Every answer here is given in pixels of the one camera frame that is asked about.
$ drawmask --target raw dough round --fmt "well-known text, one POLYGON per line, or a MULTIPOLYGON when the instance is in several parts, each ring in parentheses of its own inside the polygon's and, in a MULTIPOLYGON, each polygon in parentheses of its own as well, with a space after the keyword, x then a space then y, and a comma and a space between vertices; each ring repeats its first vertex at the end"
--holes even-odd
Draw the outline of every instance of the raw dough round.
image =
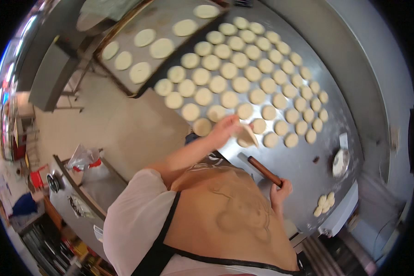
POLYGON ((253 114, 253 106, 248 102, 240 104, 236 109, 236 114, 242 120, 247 120, 253 114))
POLYGON ((284 61, 282 63, 282 70, 285 73, 289 74, 289 75, 293 74, 294 73, 294 65, 293 65, 293 63, 291 61, 289 61, 289 60, 284 61))
POLYGON ((261 55, 261 50, 259 50, 259 48, 254 46, 254 45, 248 45, 245 48, 244 52, 248 56, 248 58, 251 59, 251 60, 257 60, 257 59, 259 59, 259 57, 261 55))
POLYGON ((232 50, 230 50, 230 47, 228 47, 225 44, 216 45, 215 50, 213 52, 215 55, 217 55, 219 58, 222 58, 223 60, 230 58, 230 55, 232 54, 232 50))
POLYGON ((245 46, 245 42, 242 38, 237 36, 230 37, 227 44, 233 51, 241 51, 245 46))
POLYGON ((193 69, 199 64, 199 56, 193 52, 186 53, 181 58, 181 65, 187 69, 193 69))
POLYGON ((237 77, 232 80, 232 87, 238 93, 247 93, 250 89, 250 82, 244 77, 237 77))
POLYGON ((286 84, 286 85, 282 86, 282 93, 287 98, 294 98, 296 96, 296 94, 298 93, 298 90, 293 85, 286 84))
POLYGON ((270 132, 269 134, 264 136, 264 146, 266 147, 275 147, 279 142, 279 136, 274 133, 270 132))
POLYGON ((261 80, 260 86, 262 90, 267 94, 273 94, 276 91, 275 80, 271 78, 263 78, 261 80))
POLYGON ((305 132, 307 132, 307 128, 308 128, 308 125, 307 125, 307 122, 306 121, 299 121, 297 124, 296 124, 296 133, 298 134, 298 135, 304 135, 305 134, 305 132))
POLYGON ((241 30, 248 28, 248 20, 244 17, 236 16, 233 18, 233 24, 235 24, 235 26, 241 30))
POLYGON ((207 110, 207 118, 210 119, 212 122, 219 122, 222 118, 226 116, 226 109, 222 106, 215 105, 210 106, 207 110))
POLYGON ((288 46, 288 44, 283 41, 276 44, 276 48, 279 52, 281 52, 282 55, 288 55, 291 51, 290 46, 288 46))
POLYGON ((173 83, 169 79, 158 80, 155 84, 154 90, 160 96, 167 96, 173 90, 173 83))
POLYGON ((297 88, 301 87, 304 84, 304 79, 301 77, 300 74, 295 74, 291 78, 291 83, 296 86, 297 88))
POLYGON ((211 131, 211 123, 206 118, 200 118, 193 123, 193 132, 198 136, 207 136, 211 131))
POLYGON ((258 22, 251 22, 248 28, 257 35, 262 35, 265 32, 264 26, 258 22))
POLYGON ((173 83, 180 83, 185 79, 185 69, 181 66, 172 66, 167 71, 167 79, 173 83))
POLYGON ((281 93, 276 94, 273 97, 273 105, 276 106, 277 109, 284 109, 287 107, 287 99, 281 93))
POLYGON ((327 103, 328 102, 328 94, 325 91, 321 91, 319 93, 319 100, 322 103, 327 103))
POLYGON ((210 55, 212 52, 213 45, 210 42, 201 41, 195 45, 195 53, 197 53, 199 56, 204 57, 206 55, 210 55))
POLYGON ((294 65, 301 66, 302 65, 302 58, 299 56, 297 52, 292 52, 290 54, 290 60, 294 65))
POLYGON ((171 92, 164 98, 164 103, 168 108, 178 109, 184 104, 184 99, 178 92, 171 92))
POLYGON ((188 103, 181 109, 182 118, 189 122, 198 119, 200 114, 199 107, 194 103, 188 103))
POLYGON ((324 206, 325 202, 327 201, 327 196, 323 195, 319 197, 319 201, 317 202, 317 206, 324 206))
POLYGON ((245 70, 244 70, 244 76, 249 80, 249 81, 258 81, 260 80, 260 78, 262 77, 261 71, 259 71, 258 68, 254 67, 254 66, 248 66, 245 70))
POLYGON ((331 207, 333 207, 333 205, 334 205, 334 203, 335 203, 336 201, 334 200, 334 198, 332 198, 332 199, 327 199, 327 204, 328 205, 330 205, 330 208, 331 207))
POLYGON ((110 60, 113 58, 120 49, 120 44, 117 41, 112 41, 109 43, 103 50, 103 53, 101 54, 101 58, 104 60, 110 60))
POLYGON ((196 85, 193 83, 192 80, 183 80, 178 84, 178 92, 183 97, 192 97, 195 93, 196 85))
POLYGON ((285 144, 287 147, 295 147, 295 146, 298 144, 298 142, 299 142, 299 137, 298 137, 298 135, 297 135, 297 134, 295 134, 295 133, 288 133, 288 134, 285 136, 285 139, 284 139, 284 144, 285 144))
POLYGON ((192 73, 192 80, 196 85, 206 85, 210 80, 210 72, 204 68, 197 68, 192 73))
POLYGON ((318 98, 314 98, 313 100, 311 100, 311 109, 313 109, 314 111, 319 111, 321 106, 322 104, 320 103, 318 98))
POLYGON ((322 122, 326 122, 328 121, 328 112, 326 111, 325 108, 323 108, 320 112, 319 112, 319 118, 322 120, 322 122))
POLYGON ((305 99, 305 100, 309 100, 313 97, 313 92, 311 92, 311 88, 308 86, 302 86, 301 87, 301 96, 305 99))
POLYGON ((270 74, 273 72, 273 69, 275 68, 273 62, 270 60, 263 58, 258 61, 258 68, 261 70, 262 73, 270 74))
POLYGON ((290 124, 294 124, 299 119, 299 112, 296 109, 288 109, 285 112, 285 119, 290 124))
POLYGON ((268 51, 268 50, 271 49, 271 43, 265 37, 258 38, 258 40, 256 40, 255 45, 258 46, 259 49, 261 49, 263 51, 268 51))
POLYGON ((206 35, 207 41, 209 41, 211 44, 221 44, 226 40, 226 37, 217 30, 212 30, 211 32, 208 32, 206 35))
POLYGON ((282 85, 287 81, 287 75, 282 70, 276 70, 273 73, 273 79, 276 81, 277 84, 282 85))
POLYGON ((256 40, 256 35, 251 30, 240 30, 239 36, 246 43, 253 43, 256 40))
POLYGON ((237 68, 244 68, 248 64, 248 58, 247 56, 242 52, 236 52, 233 54, 230 61, 236 65, 237 68))
POLYGON ((133 43, 136 47, 144 47, 152 43, 155 40, 156 32, 154 29, 145 29, 137 33, 133 43))
POLYGON ((221 75, 224 78, 231 80, 237 75, 236 65, 233 63, 229 63, 229 62, 224 63, 221 67, 221 75))
POLYGON ((175 36, 188 36, 198 29, 198 24, 192 19, 184 19, 172 27, 175 36))
POLYGON ((273 120, 276 118, 276 108, 274 106, 265 106, 262 108, 262 118, 265 120, 273 120))
POLYGON ((261 119, 261 118, 254 119, 252 124, 253 124, 253 133, 254 134, 264 133, 265 128, 267 127, 267 124, 265 123, 265 120, 261 119))
POLYGON ((320 214, 322 214, 322 207, 317 206, 316 209, 314 210, 313 216, 317 218, 318 216, 320 216, 320 214))
POLYGON ((334 199, 334 192, 330 192, 327 196, 328 200, 334 199))
POLYGON ((307 101, 304 98, 299 97, 294 101, 294 108, 297 111, 304 111, 306 105, 307 101))
POLYGON ((321 132, 322 131, 322 125, 323 125, 322 120, 319 119, 319 118, 314 119, 313 124, 312 124, 313 129, 316 132, 321 132))
POLYGON ((268 59, 271 60, 275 64, 279 64, 282 61, 283 56, 281 52, 279 52, 276 49, 273 49, 268 53, 268 59))
POLYGON ((132 65, 132 54, 127 51, 121 52, 115 59, 116 70, 126 70, 130 65, 132 65))
POLYGON ((268 38, 268 40, 273 44, 276 44, 281 40, 281 36, 279 36, 272 30, 268 30, 267 32, 265 32, 265 37, 268 38))
POLYGON ((265 92, 262 89, 253 89, 250 92, 250 102, 254 103, 255 105, 260 105, 265 101, 265 92))
POLYGON ((310 69, 308 69, 307 67, 302 66, 300 72, 301 72, 301 76, 302 76, 302 78, 304 78, 304 80, 311 79, 311 72, 310 72, 310 69))
POLYGON ((236 26, 230 23, 221 23, 218 29, 225 35, 234 35, 237 32, 236 26))
POLYGON ((225 108, 235 108, 239 103, 236 93, 233 91, 225 91, 221 94, 221 104, 225 108))
POLYGON ((244 139, 241 139, 241 138, 236 139, 236 142, 241 147, 249 147, 249 146, 254 145, 253 143, 250 143, 248 141, 245 141, 244 139))
POLYGON ((279 136, 283 136, 288 132, 288 124, 285 121, 277 121, 275 124, 275 132, 279 136))
POLYGON ((212 5, 199 5, 194 8, 193 14, 202 19, 216 17, 219 14, 219 9, 212 5))
POLYGON ((143 83, 150 77, 150 64, 140 62, 132 66, 129 72, 129 78, 133 83, 143 83))
POLYGON ((213 93, 222 93, 227 88, 227 81, 220 75, 216 75, 211 79, 208 88, 210 88, 213 93))
POLYGON ((311 108, 307 108, 307 110, 304 111, 303 116, 304 120, 309 123, 314 118, 314 111, 311 108))
POLYGON ((213 94, 208 88, 201 88, 196 92, 194 99, 200 106, 208 106, 213 101, 213 94))
POLYGON ((316 141, 316 132, 313 129, 309 129, 307 134, 305 134, 305 140, 309 144, 313 144, 316 141))
POLYGON ((168 38, 160 38, 149 47, 151 57, 156 59, 168 57, 173 50, 173 42, 168 38))
POLYGON ((325 214, 330 210, 330 204, 325 204, 324 207, 322 207, 322 214, 325 214))
POLYGON ((319 92, 319 90, 320 90, 320 85, 319 85, 319 83, 317 81, 312 81, 310 83, 310 88, 311 88, 311 91, 314 94, 317 94, 319 92))
POLYGON ((221 66, 221 60, 217 56, 208 55, 203 57, 201 64, 207 70, 216 71, 221 66))

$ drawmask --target wooden rolling pin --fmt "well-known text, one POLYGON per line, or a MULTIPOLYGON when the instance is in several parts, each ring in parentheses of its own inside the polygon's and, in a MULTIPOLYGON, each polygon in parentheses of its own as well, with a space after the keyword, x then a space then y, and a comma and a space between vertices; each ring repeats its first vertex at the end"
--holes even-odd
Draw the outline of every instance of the wooden rolling pin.
POLYGON ((275 183, 279 188, 282 188, 282 180, 270 172, 267 168, 264 167, 258 160, 256 160, 253 156, 247 158, 247 161, 252 164, 255 168, 257 168, 261 174, 265 175, 266 178, 270 179, 275 183))

